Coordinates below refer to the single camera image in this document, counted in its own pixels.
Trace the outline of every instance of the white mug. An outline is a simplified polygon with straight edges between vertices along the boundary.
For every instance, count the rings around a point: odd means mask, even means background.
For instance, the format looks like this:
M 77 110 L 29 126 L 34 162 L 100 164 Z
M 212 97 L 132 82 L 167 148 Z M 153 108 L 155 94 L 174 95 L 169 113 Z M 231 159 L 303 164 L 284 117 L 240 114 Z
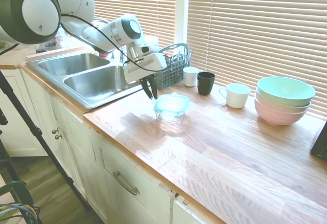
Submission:
M 226 95 L 221 93 L 222 90 L 226 91 Z M 243 108 L 245 106 L 247 97 L 251 92 L 251 88 L 241 83 L 231 83 L 226 87 L 219 89 L 219 93 L 226 99 L 226 104 L 233 108 Z
M 183 68 L 184 85 L 187 87 L 194 87 L 197 84 L 199 69 L 196 67 L 188 66 Z

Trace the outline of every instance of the mint green bowl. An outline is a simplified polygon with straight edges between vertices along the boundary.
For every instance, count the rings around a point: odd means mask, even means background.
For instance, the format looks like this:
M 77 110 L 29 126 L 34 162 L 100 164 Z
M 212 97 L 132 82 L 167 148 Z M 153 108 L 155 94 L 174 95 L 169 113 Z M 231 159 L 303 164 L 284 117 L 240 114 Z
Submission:
M 258 81 L 259 93 L 279 104 L 306 106 L 316 92 L 309 84 L 289 77 L 264 77 Z

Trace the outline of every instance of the stainless steel sink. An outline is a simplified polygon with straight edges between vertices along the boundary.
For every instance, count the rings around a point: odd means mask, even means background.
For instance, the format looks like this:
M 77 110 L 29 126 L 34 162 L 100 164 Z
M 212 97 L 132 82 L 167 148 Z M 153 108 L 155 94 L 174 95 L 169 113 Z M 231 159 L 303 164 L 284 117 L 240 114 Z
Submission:
M 138 86 L 125 81 L 122 66 L 108 66 L 93 72 L 68 77 L 64 83 L 85 99 L 99 100 Z
M 30 61 L 27 65 L 89 109 L 142 89 L 139 82 L 125 81 L 118 61 L 94 54 L 65 55 Z
M 109 63 L 109 60 L 100 58 L 94 54 L 80 54 L 43 60 L 38 65 L 51 75 L 65 76 L 94 69 Z

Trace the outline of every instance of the black cup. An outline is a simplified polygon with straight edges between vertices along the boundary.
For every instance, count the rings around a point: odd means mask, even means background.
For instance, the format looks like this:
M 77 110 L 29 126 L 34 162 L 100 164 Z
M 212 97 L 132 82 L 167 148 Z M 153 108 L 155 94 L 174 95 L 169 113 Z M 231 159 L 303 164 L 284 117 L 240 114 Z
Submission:
M 215 74 L 211 72 L 198 73 L 198 91 L 201 95 L 209 95 L 213 89 Z

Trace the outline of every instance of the glass food container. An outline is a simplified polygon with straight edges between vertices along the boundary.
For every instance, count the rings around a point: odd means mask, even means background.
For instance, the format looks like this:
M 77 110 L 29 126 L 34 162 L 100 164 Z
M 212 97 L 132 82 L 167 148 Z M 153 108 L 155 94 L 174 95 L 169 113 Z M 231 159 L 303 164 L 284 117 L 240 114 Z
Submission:
M 161 95 L 154 104 L 156 117 L 163 121 L 181 122 L 189 102 L 189 98 L 184 95 Z

